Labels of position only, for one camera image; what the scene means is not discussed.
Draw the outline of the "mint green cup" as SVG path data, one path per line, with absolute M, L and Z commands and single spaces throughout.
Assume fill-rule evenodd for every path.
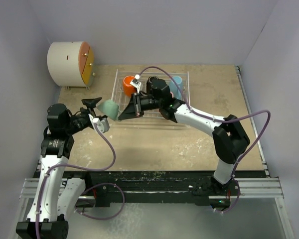
M 97 109 L 114 121 L 118 119 L 119 105 L 110 99 L 101 102 Z

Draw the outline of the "orange mug black handle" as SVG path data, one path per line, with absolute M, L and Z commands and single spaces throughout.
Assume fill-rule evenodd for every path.
M 134 79 L 134 76 L 126 76 L 123 78 L 123 91 L 127 97 L 131 97 L 133 93 L 137 92 L 137 89 L 131 85 L 131 81 Z

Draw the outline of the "light blue mug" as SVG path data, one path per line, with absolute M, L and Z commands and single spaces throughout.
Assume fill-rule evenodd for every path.
M 170 80 L 168 85 L 173 96 L 179 100 L 182 100 L 182 92 L 183 92 L 182 78 L 180 76 L 173 76 L 173 80 Z

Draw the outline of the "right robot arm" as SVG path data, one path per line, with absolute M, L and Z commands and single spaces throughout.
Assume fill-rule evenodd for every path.
M 227 118 L 206 115 L 203 118 L 201 112 L 194 113 L 184 101 L 173 97 L 166 81 L 156 76 L 148 78 L 146 90 L 132 94 L 118 119 L 140 118 L 145 111 L 158 110 L 166 120 L 191 126 L 211 136 L 219 158 L 211 187 L 215 194 L 223 195 L 229 190 L 238 158 L 250 144 L 241 123 L 234 115 Z

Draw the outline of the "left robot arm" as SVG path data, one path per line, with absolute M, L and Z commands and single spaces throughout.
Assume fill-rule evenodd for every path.
M 106 116 L 97 116 L 94 109 L 100 97 L 83 99 L 83 107 L 72 114 L 64 104 L 53 104 L 47 110 L 48 126 L 43 134 L 40 153 L 40 176 L 33 204 L 24 222 L 18 222 L 16 233 L 22 239 L 65 239 L 68 220 L 81 195 L 91 193 L 93 184 L 83 177 L 72 177 L 61 190 L 65 167 L 74 144 L 73 135 L 100 125 L 106 129 Z

